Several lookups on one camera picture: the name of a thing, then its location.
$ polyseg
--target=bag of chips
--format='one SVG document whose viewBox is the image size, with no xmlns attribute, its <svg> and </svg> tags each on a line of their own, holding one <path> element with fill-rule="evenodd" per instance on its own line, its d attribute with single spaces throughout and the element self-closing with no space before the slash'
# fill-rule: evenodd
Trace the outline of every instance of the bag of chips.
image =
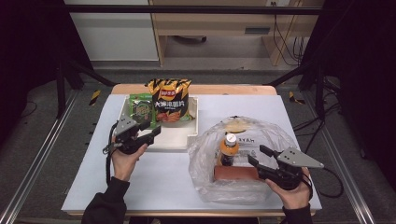
<svg viewBox="0 0 396 224">
<path fill-rule="evenodd" d="M 129 96 L 130 115 L 137 123 L 150 121 L 150 128 L 155 128 L 156 119 L 152 97 L 149 93 L 130 94 Z"/>
<path fill-rule="evenodd" d="M 189 79 L 154 78 L 146 86 L 152 95 L 155 118 L 162 122 L 191 120 Z"/>
</svg>

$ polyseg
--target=bottle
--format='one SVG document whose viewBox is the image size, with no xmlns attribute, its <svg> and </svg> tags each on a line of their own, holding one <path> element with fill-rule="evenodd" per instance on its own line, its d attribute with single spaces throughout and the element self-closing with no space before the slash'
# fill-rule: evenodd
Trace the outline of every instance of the bottle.
<svg viewBox="0 0 396 224">
<path fill-rule="evenodd" d="M 227 133 L 225 139 L 220 143 L 219 163 L 223 166 L 232 166 L 233 157 L 239 150 L 239 144 L 233 133 Z"/>
</svg>

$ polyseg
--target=plastic bag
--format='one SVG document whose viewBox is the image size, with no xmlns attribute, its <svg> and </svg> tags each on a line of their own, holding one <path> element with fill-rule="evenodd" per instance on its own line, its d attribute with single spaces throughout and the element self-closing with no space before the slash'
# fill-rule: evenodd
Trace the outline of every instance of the plastic bag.
<svg viewBox="0 0 396 224">
<path fill-rule="evenodd" d="M 248 163 L 249 154 L 260 164 L 275 169 L 276 160 L 261 153 L 260 145 L 280 152 L 296 147 L 293 139 L 276 124 L 247 117 L 230 117 L 198 136 L 188 147 L 189 173 L 203 201 L 230 204 L 264 202 L 272 191 L 263 181 L 214 180 L 219 143 L 226 133 L 234 133 L 240 146 L 234 166 L 251 166 Z"/>
</svg>

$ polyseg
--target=white tray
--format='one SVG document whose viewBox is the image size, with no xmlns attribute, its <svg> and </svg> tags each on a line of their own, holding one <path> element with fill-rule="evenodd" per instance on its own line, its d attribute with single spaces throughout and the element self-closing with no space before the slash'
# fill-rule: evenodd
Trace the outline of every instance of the white tray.
<svg viewBox="0 0 396 224">
<path fill-rule="evenodd" d="M 161 133 L 154 139 L 154 144 L 148 146 L 147 151 L 177 151 L 186 150 L 192 140 L 198 135 L 198 98 L 189 97 L 189 113 L 193 120 L 179 121 L 173 123 L 158 122 L 161 127 Z M 130 115 L 129 96 L 126 96 L 122 106 L 121 115 Z M 150 133 L 147 129 L 139 132 L 139 136 Z"/>
</svg>

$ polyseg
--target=black sleeve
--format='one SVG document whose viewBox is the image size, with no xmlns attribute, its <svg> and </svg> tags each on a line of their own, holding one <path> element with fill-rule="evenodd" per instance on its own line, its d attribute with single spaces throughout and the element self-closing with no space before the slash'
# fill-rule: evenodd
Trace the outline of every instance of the black sleeve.
<svg viewBox="0 0 396 224">
<path fill-rule="evenodd" d="M 85 209 L 83 224 L 122 224 L 125 218 L 126 204 L 123 197 L 129 188 L 129 182 L 118 180 L 114 176 L 105 193 L 97 193 Z"/>
<path fill-rule="evenodd" d="M 286 215 L 288 224 L 312 224 L 312 217 L 310 211 L 311 205 L 300 209 L 286 209 L 283 207 L 283 212 Z"/>
</svg>

